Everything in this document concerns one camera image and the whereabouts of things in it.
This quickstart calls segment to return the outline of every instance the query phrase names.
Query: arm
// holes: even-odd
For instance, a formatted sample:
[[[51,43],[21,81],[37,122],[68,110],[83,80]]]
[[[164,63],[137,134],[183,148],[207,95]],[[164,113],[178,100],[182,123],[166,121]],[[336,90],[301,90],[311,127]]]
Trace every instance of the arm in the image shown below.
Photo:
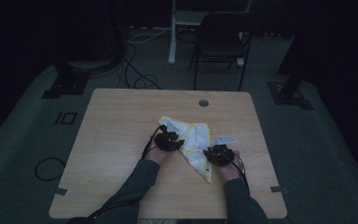
[[[160,150],[151,141],[149,148],[152,148],[145,155],[144,160],[139,160],[132,174],[104,205],[109,206],[117,203],[140,201],[147,191],[156,183],[158,170],[164,160],[171,154]],[[138,220],[139,202],[113,208],[101,213],[97,224],[104,223],[128,223],[136,224]]]
[[[241,167],[238,157],[235,157],[234,162]],[[258,202],[248,194],[240,172],[232,164],[219,167],[219,172],[225,181],[228,224],[267,223],[266,214]]]

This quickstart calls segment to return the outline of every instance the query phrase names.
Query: crumpled cloth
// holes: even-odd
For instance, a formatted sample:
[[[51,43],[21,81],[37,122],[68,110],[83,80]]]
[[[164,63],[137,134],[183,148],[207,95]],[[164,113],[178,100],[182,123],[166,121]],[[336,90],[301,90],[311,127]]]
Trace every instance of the crumpled cloth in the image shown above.
[[[212,183],[212,164],[203,153],[211,145],[208,124],[185,123],[166,116],[162,116],[158,123],[167,127],[174,126],[179,135],[178,140],[185,140],[179,151],[206,181]]]

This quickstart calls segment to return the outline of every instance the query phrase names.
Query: gray carpet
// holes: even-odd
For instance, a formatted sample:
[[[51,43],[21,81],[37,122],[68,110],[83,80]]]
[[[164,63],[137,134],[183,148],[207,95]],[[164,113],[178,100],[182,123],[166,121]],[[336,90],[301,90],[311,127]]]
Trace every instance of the gray carpet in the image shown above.
[[[194,40],[193,35],[179,36]],[[289,190],[283,195],[287,219],[270,222],[358,223],[358,167],[316,88],[307,82],[300,86],[314,110],[275,105],[269,93],[267,81],[287,79],[275,74],[290,43],[280,37],[256,38],[242,86],[242,91],[253,96],[278,180]],[[167,35],[135,44],[132,64],[144,75],[156,76],[164,90],[191,90],[193,70],[187,67],[193,45],[178,40],[175,65],[168,64],[169,45]],[[128,47],[126,58],[132,53]],[[226,70],[222,64],[202,64],[198,90],[235,91],[240,72],[235,66]],[[59,180],[38,180],[34,167],[48,157],[68,159],[93,90],[126,88],[119,82],[117,71],[110,70],[93,73],[83,95],[41,99],[56,76],[53,67],[41,73],[0,128],[0,223],[67,221],[48,216],[51,190]],[[137,75],[129,70],[128,78],[133,83]],[[73,112],[77,113],[74,124],[56,124],[60,113]],[[40,171],[54,176],[62,172],[62,167],[50,161]]]

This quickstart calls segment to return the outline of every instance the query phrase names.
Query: table top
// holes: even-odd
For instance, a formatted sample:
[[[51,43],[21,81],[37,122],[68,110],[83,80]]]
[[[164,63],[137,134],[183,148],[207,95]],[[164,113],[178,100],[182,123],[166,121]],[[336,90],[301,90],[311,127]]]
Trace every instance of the table top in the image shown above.
[[[199,100],[207,100],[206,107]],[[227,145],[241,153],[251,196],[269,218],[283,218],[286,207],[269,151],[247,92],[98,89],[66,164],[49,214],[87,217],[110,198],[132,172],[161,116],[209,125],[211,140],[237,139]],[[180,154],[161,166],[156,185],[141,200],[139,218],[226,218],[223,182],[213,169],[208,183]]]

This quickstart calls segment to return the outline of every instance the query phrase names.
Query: wire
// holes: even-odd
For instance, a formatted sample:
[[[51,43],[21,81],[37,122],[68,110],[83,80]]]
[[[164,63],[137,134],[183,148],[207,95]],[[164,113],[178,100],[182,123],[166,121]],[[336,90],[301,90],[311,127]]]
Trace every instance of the wire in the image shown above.
[[[290,219],[289,217],[286,217],[285,218],[288,222],[290,222],[290,224],[295,224],[293,221],[292,221],[292,219]]]
[[[185,30],[179,30],[176,32],[176,39],[178,41],[183,41],[188,44],[195,44],[196,40],[181,37],[181,35],[186,35],[186,34],[197,35],[197,32],[192,31],[190,28],[186,28]]]
[[[117,66],[115,67],[114,70],[109,71],[111,68],[109,68],[109,67],[104,67],[104,68],[102,68],[102,69],[98,69],[98,70],[95,71],[95,72],[109,71],[108,73],[102,74],[102,75],[98,75],[98,76],[97,76],[97,75],[93,75],[94,72],[91,72],[91,75],[90,75],[89,78],[101,78],[101,77],[110,76],[110,75],[112,75],[112,74],[114,74],[114,73],[117,73],[117,72],[118,72],[118,69],[122,68],[122,66],[123,66],[123,61],[122,61],[122,60],[118,60]]]
[[[234,161],[232,161],[229,157],[227,157],[224,153],[222,153],[221,155],[223,155],[231,164],[234,165],[235,168],[237,168],[237,170],[241,173],[241,177],[243,179],[243,182],[245,184],[246,189],[248,190],[249,195],[251,194],[251,191],[249,190],[249,184],[248,184],[248,180],[246,179],[246,174],[245,174],[245,165],[243,164],[242,159],[240,158],[240,156],[238,156],[237,154],[234,153],[235,156],[237,156],[240,159],[240,162],[242,164],[242,169],[240,167],[237,166],[237,164],[234,163]]]
[[[119,62],[120,62],[120,59],[112,58],[112,59],[110,59],[109,63],[100,65],[98,67],[93,67],[93,68],[81,68],[81,67],[76,66],[75,64],[70,64],[70,63],[68,63],[68,64],[79,72],[86,72],[86,73],[92,74],[95,72],[108,71],[112,68],[117,68],[117,66],[119,65]]]
[[[128,89],[146,89],[146,88],[149,88],[152,86],[156,86],[159,90],[161,90],[161,87],[157,84],[157,82],[158,82],[157,77],[155,77],[153,75],[143,75],[131,64],[137,51],[136,51],[136,47],[133,46],[132,44],[128,43],[127,45],[131,46],[133,48],[134,52],[131,55],[131,58],[129,60],[127,60],[125,57],[123,58],[123,60],[127,63],[127,65],[124,69],[124,74],[122,74],[122,75],[124,75],[124,77],[121,75],[120,80],[122,80],[122,82],[127,85]],[[138,78],[135,79],[135,81],[132,85],[130,84],[129,79],[128,79],[129,68],[131,68],[139,76]],[[143,87],[139,86],[140,82],[144,83]]]
[[[56,176],[54,176],[54,177],[52,177],[52,178],[45,178],[45,177],[42,177],[42,176],[38,173],[37,170],[38,170],[39,166],[40,166],[43,162],[45,162],[45,161],[58,161],[58,162],[63,166],[63,168],[65,168],[65,162],[63,162],[61,159],[56,158],[56,157],[46,158],[46,159],[44,159],[44,160],[38,162],[37,165],[34,167],[34,175],[36,176],[36,178],[38,178],[39,180],[42,180],[42,181],[46,181],[46,182],[52,181],[52,180],[56,180],[56,179],[60,178],[60,177],[62,176],[62,174],[56,175]]]
[[[117,208],[117,207],[121,207],[121,206],[125,206],[125,205],[130,205],[130,204],[133,204],[133,203],[138,203],[141,201],[141,198],[139,199],[135,199],[133,201],[129,201],[129,202],[124,202],[124,203],[115,203],[115,204],[112,204],[112,205],[108,205],[106,207],[102,207],[100,209],[98,209],[97,211],[93,212],[91,215],[89,215],[87,217],[87,220],[85,222],[85,224],[87,223],[94,223],[94,222],[91,222],[95,217],[97,217],[98,215],[100,215],[101,213],[103,212],[106,212],[107,210],[110,210],[110,209],[113,209],[113,208]]]
[[[142,160],[145,158],[146,154],[153,148],[155,147],[152,147],[152,148],[149,148],[150,145],[152,144],[152,140],[154,139],[154,137],[156,136],[156,133],[158,132],[158,130],[161,128],[161,126],[158,126],[156,128],[156,130],[153,132],[152,136],[150,136],[150,140],[147,142],[146,146],[145,146],[145,149],[144,149],[144,152],[142,153]]]
[[[136,35],[135,37],[133,37],[133,38],[127,40],[127,43],[129,43],[129,44],[143,44],[143,43],[146,43],[147,41],[149,41],[149,40],[151,40],[151,39],[153,39],[153,38],[155,38],[155,37],[157,37],[157,36],[159,36],[159,35],[164,34],[166,31],[168,31],[168,30],[170,30],[170,29],[171,29],[171,27],[168,27],[167,29],[164,29],[162,32],[160,32],[160,33],[158,33],[158,34],[141,34],[141,35]],[[139,41],[139,42],[132,41],[133,39],[138,38],[138,37],[140,37],[140,36],[144,36],[144,35],[145,35],[145,36],[152,35],[152,36],[149,37],[148,39],[144,40],[144,41]]]
[[[120,71],[121,71],[121,72],[119,73],[118,70],[116,71],[117,77],[118,77],[118,83],[117,83],[117,85],[116,85],[116,88],[118,88],[118,86],[119,86],[120,83],[121,83],[121,79],[123,78],[123,73],[124,73],[123,67],[124,67],[123,60],[120,60],[120,68],[121,68]]]

